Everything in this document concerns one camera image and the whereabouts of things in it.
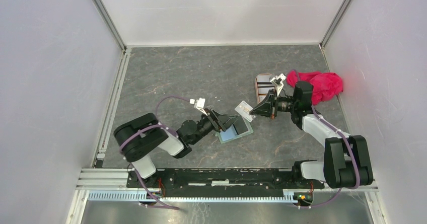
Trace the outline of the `black credit card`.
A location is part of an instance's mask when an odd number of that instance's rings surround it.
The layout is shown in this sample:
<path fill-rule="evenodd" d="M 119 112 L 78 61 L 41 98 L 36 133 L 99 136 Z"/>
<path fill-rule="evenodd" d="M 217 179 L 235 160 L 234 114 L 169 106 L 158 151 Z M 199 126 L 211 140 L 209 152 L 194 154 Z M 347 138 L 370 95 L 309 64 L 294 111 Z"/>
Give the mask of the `black credit card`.
<path fill-rule="evenodd" d="M 242 135 L 249 131 L 246 120 L 242 116 L 239 116 L 236 119 L 236 121 L 233 123 L 233 128 L 236 132 L 236 135 Z"/>

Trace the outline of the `white VIP card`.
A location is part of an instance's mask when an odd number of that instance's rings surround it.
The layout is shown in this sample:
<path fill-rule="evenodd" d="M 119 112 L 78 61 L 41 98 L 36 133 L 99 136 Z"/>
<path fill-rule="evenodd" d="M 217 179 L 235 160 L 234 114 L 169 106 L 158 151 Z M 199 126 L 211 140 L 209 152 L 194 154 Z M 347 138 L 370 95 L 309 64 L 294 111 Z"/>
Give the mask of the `white VIP card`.
<path fill-rule="evenodd" d="M 251 115 L 250 112 L 253 110 L 253 107 L 250 106 L 245 101 L 240 102 L 236 107 L 235 111 L 242 116 L 244 119 L 246 119 L 248 122 L 252 122 L 256 116 Z"/>

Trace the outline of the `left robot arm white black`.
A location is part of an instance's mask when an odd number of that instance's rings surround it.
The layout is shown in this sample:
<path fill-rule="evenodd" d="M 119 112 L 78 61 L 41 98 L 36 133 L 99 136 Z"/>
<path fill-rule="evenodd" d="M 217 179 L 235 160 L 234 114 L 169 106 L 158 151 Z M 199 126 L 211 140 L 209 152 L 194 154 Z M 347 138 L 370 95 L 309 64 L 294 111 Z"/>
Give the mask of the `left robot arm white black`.
<path fill-rule="evenodd" d="M 139 181 L 150 188 L 158 182 L 157 168 L 149 156 L 151 151 L 160 148 L 176 159 L 183 158 L 192 151 L 192 145 L 212 131 L 225 132 L 238 118 L 237 115 L 220 114 L 205 108 L 199 121 L 186 120 L 177 131 L 172 131 L 154 113 L 148 113 L 120 125 L 113 136 Z"/>

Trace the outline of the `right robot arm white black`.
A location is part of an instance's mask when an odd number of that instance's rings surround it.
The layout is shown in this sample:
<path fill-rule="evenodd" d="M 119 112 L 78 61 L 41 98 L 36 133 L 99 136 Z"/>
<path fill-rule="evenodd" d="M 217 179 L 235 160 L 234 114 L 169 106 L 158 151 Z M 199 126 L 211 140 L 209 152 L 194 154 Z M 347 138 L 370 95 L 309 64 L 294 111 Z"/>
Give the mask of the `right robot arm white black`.
<path fill-rule="evenodd" d="M 374 175 L 366 139 L 348 134 L 330 122 L 312 105 L 314 87 L 298 81 L 292 96 L 280 96 L 278 88 L 268 91 L 266 97 L 249 113 L 274 119 L 278 112 L 289 112 L 292 122 L 311 135 L 324 147 L 323 161 L 295 162 L 291 182 L 303 188 L 318 180 L 331 188 L 356 189 L 369 186 Z"/>

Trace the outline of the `pink oval card tray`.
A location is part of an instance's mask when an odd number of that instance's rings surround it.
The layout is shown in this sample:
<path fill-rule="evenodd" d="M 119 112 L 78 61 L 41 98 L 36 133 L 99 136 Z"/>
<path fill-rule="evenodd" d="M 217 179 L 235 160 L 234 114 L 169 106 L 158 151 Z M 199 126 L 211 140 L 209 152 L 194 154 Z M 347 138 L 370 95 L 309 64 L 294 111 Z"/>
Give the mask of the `pink oval card tray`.
<path fill-rule="evenodd" d="M 273 77 L 269 73 L 261 73 L 255 78 L 255 93 L 257 103 L 260 103 L 267 95 L 268 91 L 274 89 L 270 79 Z"/>

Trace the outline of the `crumpled red cloth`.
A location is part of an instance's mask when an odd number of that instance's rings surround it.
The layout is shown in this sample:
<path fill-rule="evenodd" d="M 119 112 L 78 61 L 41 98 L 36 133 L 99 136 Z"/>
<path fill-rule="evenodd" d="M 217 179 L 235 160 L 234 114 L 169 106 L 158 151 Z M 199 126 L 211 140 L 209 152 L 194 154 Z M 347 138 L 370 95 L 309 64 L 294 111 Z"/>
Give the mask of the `crumpled red cloth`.
<path fill-rule="evenodd" d="M 334 72 L 300 72 L 291 70 L 287 74 L 287 84 L 295 87 L 297 81 L 309 82 L 313 85 L 312 103 L 314 106 L 321 102 L 330 101 L 343 92 L 343 80 Z"/>

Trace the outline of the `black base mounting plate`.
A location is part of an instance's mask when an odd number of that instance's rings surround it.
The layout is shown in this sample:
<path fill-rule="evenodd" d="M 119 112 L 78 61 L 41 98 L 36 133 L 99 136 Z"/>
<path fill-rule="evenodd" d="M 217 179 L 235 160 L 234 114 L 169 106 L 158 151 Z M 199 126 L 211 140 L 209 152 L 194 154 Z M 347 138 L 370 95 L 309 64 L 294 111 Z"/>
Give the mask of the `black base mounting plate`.
<path fill-rule="evenodd" d="M 283 190 L 323 189 L 318 180 L 299 177 L 290 169 L 158 169 L 144 180 L 165 197 L 281 197 Z"/>

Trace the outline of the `aluminium frame rail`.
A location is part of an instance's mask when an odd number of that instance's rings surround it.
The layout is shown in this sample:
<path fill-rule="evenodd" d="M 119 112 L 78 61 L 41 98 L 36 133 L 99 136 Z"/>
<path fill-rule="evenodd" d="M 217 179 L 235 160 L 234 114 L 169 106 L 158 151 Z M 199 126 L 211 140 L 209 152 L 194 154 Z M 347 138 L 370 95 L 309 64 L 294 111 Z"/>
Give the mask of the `aluminium frame rail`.
<path fill-rule="evenodd" d="M 93 0 L 105 20 L 115 40 L 122 48 L 122 56 L 114 86 L 110 95 L 107 113 L 102 130 L 98 138 L 98 146 L 94 161 L 90 168 L 81 170 L 78 184 L 73 196 L 66 222 L 82 223 L 89 215 L 86 208 L 90 201 L 129 202 L 140 208 L 151 209 L 156 206 L 156 200 L 150 194 L 155 189 L 141 187 L 133 168 L 103 168 L 105 152 L 108 148 L 108 135 L 112 131 L 113 120 L 122 92 L 125 75 L 127 73 L 130 54 L 136 44 L 126 44 L 119 36 L 111 16 L 102 0 Z M 243 204 L 286 204 L 287 207 L 302 212 L 294 195 L 308 194 L 300 183 L 291 184 L 292 171 L 281 168 L 222 168 L 222 169 L 160 169 L 160 173 L 170 178 L 172 195 L 161 198 L 162 202 L 184 203 L 195 212 L 196 207 L 204 204 L 205 211 L 201 212 L 203 223 L 212 217 L 211 207 L 218 204 L 232 205 L 232 210 L 238 217 L 245 218 L 249 211 Z M 333 203 L 331 214 L 318 212 L 319 204 L 308 203 L 306 210 L 314 211 L 314 218 L 309 214 L 302 216 L 304 223 L 316 223 L 323 219 L 327 223 L 356 223 L 355 209 L 364 207 L 364 216 L 368 223 L 386 223 L 387 219 L 382 207 L 382 199 L 376 183 L 361 186 L 358 189 L 337 190 L 321 182 L 316 193 L 330 194 L 330 198 L 322 202 L 322 206 Z"/>

